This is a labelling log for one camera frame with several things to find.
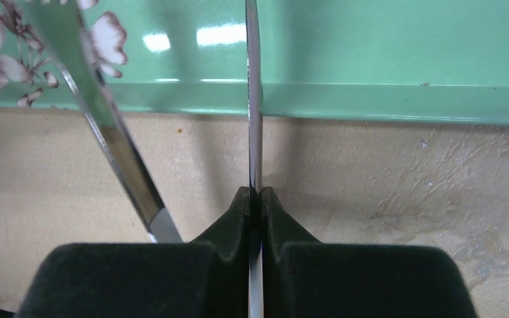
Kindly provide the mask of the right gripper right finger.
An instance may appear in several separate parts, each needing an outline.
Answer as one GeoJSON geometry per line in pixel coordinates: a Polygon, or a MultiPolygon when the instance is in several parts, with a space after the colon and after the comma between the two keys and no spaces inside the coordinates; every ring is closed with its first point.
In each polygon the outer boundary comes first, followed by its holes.
{"type": "Polygon", "coordinates": [[[442,249],[316,239],[262,190],[266,317],[475,317],[442,249]]]}

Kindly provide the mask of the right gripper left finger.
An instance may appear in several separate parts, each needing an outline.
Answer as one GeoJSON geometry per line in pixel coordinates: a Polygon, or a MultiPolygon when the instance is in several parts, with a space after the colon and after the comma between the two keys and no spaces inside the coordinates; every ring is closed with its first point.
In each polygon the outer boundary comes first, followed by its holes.
{"type": "Polygon", "coordinates": [[[246,317],[247,215],[228,210],[187,243],[72,243],[41,263],[17,317],[246,317]]]}

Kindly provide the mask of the metal tongs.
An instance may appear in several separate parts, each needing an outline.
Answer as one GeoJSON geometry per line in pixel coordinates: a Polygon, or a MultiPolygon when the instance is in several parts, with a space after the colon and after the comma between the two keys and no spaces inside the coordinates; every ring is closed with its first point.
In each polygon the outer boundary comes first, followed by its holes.
{"type": "MultiPolygon", "coordinates": [[[[103,153],[154,242],[180,243],[178,232],[112,92],[103,79],[93,39],[76,1],[24,1],[23,11],[55,59],[103,153]]],[[[245,3],[249,119],[249,316],[264,316],[260,191],[262,188],[262,82],[255,1],[245,3]]]]}

